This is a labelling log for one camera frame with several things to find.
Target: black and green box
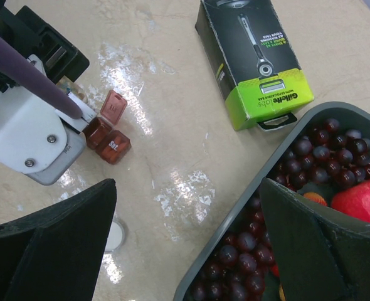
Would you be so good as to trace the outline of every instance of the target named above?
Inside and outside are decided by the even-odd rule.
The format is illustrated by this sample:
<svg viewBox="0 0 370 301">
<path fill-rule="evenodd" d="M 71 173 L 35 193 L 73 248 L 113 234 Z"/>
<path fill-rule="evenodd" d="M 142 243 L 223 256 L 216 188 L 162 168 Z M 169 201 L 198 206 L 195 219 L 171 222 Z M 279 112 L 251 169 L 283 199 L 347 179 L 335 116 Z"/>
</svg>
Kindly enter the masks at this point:
<svg viewBox="0 0 370 301">
<path fill-rule="evenodd" d="M 235 130 L 276 129 L 313 101 L 270 0 L 202 0 L 196 30 Z"/>
</svg>

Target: red apple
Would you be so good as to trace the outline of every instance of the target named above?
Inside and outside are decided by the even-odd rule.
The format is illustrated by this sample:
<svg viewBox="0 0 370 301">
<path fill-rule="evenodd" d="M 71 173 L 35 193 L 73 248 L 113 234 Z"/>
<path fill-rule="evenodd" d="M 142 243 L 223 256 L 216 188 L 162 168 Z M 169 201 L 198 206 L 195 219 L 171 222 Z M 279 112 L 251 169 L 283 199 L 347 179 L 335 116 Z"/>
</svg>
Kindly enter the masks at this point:
<svg viewBox="0 0 370 301">
<path fill-rule="evenodd" d="M 370 223 L 370 180 L 336 194 L 331 208 Z"/>
</svg>

